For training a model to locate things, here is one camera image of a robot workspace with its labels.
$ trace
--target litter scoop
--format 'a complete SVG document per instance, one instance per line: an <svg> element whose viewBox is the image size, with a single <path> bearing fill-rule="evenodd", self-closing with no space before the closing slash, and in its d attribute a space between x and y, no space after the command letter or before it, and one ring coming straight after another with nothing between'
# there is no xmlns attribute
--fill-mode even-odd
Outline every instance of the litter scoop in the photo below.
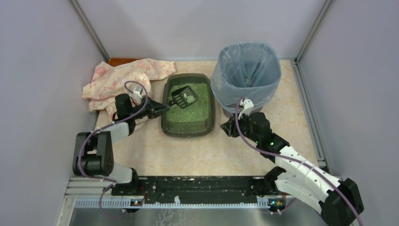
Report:
<svg viewBox="0 0 399 226"><path fill-rule="evenodd" d="M180 108L186 108L194 104L197 100L197 94L194 93L190 86L185 86L172 92L172 100L169 101L169 105L177 105Z"/></svg>

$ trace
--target gray wall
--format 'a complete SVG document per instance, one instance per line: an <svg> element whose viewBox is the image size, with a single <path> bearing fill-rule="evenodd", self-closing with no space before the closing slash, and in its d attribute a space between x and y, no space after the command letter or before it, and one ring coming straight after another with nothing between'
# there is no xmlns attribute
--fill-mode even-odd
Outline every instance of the gray wall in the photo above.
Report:
<svg viewBox="0 0 399 226"><path fill-rule="evenodd" d="M335 174L365 225L398 225L399 1L336 1L300 67Z"/></svg>
<svg viewBox="0 0 399 226"><path fill-rule="evenodd" d="M266 40L295 57L325 0L79 0L111 57L216 59Z"/></svg>
<svg viewBox="0 0 399 226"><path fill-rule="evenodd" d="M66 0L0 2L0 225L53 225L101 61Z"/></svg>

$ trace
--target patterned fabric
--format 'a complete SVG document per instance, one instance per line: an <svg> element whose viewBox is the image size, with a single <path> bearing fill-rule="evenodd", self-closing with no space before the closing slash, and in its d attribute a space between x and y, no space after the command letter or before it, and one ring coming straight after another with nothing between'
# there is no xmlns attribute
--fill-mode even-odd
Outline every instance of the patterned fabric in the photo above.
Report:
<svg viewBox="0 0 399 226"><path fill-rule="evenodd" d="M83 87L83 99L89 100L88 108L91 112L105 109L112 121L112 115L116 112L115 97L128 93L124 87L126 81L141 83L151 97L150 81L162 80L175 72L173 61L142 59L116 67L101 62L96 66L91 83ZM134 83L128 84L130 90L136 86Z"/></svg>

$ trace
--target towel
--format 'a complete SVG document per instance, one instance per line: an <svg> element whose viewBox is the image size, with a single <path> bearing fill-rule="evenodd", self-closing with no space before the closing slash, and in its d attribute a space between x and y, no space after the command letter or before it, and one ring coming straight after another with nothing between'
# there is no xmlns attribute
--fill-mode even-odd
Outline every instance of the towel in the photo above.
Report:
<svg viewBox="0 0 399 226"><path fill-rule="evenodd" d="M126 81L139 82L151 97L150 81L162 80L175 72L173 61L142 59L116 67L101 62L96 66L91 82L83 87L83 99L89 100L88 108L91 112L105 109L111 122L116 112L115 97L122 93L133 97L124 87ZM130 90L134 90L136 86L138 85L134 83L127 85Z"/></svg>

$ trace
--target trash can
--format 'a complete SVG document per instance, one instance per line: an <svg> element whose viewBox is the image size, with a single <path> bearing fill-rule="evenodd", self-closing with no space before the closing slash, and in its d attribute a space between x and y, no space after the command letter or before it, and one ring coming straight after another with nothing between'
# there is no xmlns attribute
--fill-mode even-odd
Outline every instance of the trash can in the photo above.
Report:
<svg viewBox="0 0 399 226"><path fill-rule="evenodd" d="M241 97L261 111L273 97L281 79L276 51L265 42L247 42L222 49L212 74L211 89L227 117L235 113Z"/></svg>

